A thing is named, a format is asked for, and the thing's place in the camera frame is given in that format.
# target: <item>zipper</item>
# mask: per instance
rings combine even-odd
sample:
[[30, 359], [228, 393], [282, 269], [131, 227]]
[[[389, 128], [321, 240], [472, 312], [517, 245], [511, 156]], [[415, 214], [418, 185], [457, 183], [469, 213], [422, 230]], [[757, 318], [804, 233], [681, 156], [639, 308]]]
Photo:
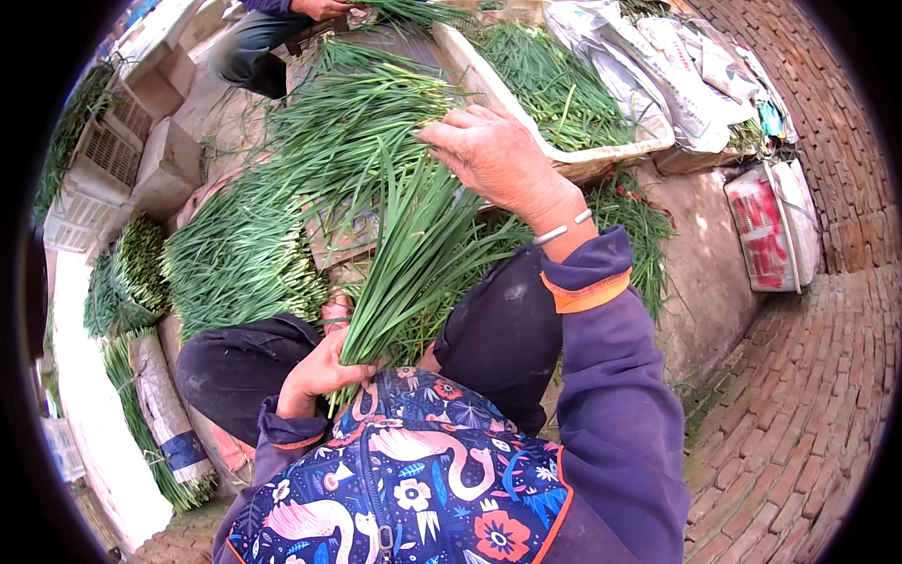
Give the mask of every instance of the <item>zipper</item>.
[[[382, 385], [382, 379], [376, 383], [379, 387], [379, 401], [384, 408], [385, 403], [382, 401], [385, 393], [385, 386]], [[379, 552], [382, 554], [383, 564], [392, 563], [392, 549], [394, 548], [394, 530], [389, 525], [388, 517], [385, 515], [382, 507], [382, 500], [379, 498], [379, 486], [373, 478], [373, 461], [370, 456], [370, 435], [373, 434], [373, 427], [367, 426], [360, 437], [360, 450], [364, 454], [361, 456], [361, 470], [364, 473], [364, 485], [366, 485], [366, 493], [370, 498], [370, 505], [373, 507], [373, 514], [376, 516], [376, 524], [379, 525]]]

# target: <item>hand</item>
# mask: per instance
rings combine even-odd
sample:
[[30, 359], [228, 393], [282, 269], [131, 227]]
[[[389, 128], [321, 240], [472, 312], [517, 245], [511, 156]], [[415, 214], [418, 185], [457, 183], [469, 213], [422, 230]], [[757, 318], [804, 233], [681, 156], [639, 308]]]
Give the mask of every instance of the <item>hand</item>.
[[563, 262], [598, 236], [594, 222], [573, 221], [586, 209], [583, 192], [551, 167], [526, 126], [507, 111], [453, 109], [418, 138], [467, 188], [522, 217], [536, 235], [567, 226], [567, 233], [542, 246], [550, 260]]
[[364, 384], [376, 374], [376, 365], [344, 366], [338, 362], [348, 328], [332, 331], [291, 369], [279, 393], [276, 415], [283, 419], [313, 417], [317, 396], [350, 384]]
[[360, 7], [348, 4], [345, 0], [290, 0], [288, 9], [299, 14], [306, 14], [318, 22], [337, 18], [351, 8]]

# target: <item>brick pavement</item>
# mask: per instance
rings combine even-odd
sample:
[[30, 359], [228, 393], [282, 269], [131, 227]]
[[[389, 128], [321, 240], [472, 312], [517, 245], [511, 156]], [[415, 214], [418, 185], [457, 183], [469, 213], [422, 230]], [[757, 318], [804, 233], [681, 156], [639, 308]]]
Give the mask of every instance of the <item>brick pavement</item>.
[[213, 534], [231, 501], [216, 501], [175, 515], [165, 530], [155, 533], [134, 555], [133, 564], [209, 564]]
[[813, 559], [879, 440], [899, 355], [894, 266], [775, 296], [686, 402], [686, 562]]
[[751, 47], [789, 107], [815, 200], [828, 273], [895, 264], [896, 197], [859, 99], [826, 41], [792, 0], [688, 0]]

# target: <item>cuff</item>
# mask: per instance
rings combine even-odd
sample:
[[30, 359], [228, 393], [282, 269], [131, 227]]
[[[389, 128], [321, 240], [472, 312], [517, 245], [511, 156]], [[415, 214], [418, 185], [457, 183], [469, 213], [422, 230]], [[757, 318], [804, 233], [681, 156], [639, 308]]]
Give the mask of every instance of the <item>cuff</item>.
[[630, 285], [632, 251], [623, 226], [603, 229], [561, 263], [542, 259], [542, 281], [555, 298], [558, 313], [596, 308]]
[[328, 421], [323, 417], [300, 419], [283, 419], [276, 415], [278, 395], [271, 395], [263, 400], [257, 427], [260, 429], [260, 441], [268, 442], [275, 448], [291, 450], [311, 445], [323, 436]]

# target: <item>wrist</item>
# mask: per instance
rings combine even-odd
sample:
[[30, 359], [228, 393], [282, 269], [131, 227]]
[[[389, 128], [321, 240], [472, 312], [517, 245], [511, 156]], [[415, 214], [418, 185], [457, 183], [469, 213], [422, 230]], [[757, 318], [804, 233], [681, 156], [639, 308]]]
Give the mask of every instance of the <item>wrist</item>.
[[583, 192], [560, 175], [544, 185], [544, 193], [542, 198], [531, 203], [530, 208], [525, 208], [518, 214], [536, 236], [545, 235], [561, 226], [570, 229], [574, 225], [574, 217], [587, 208]]
[[283, 419], [304, 419], [317, 412], [316, 396], [307, 393], [280, 393], [276, 415]]

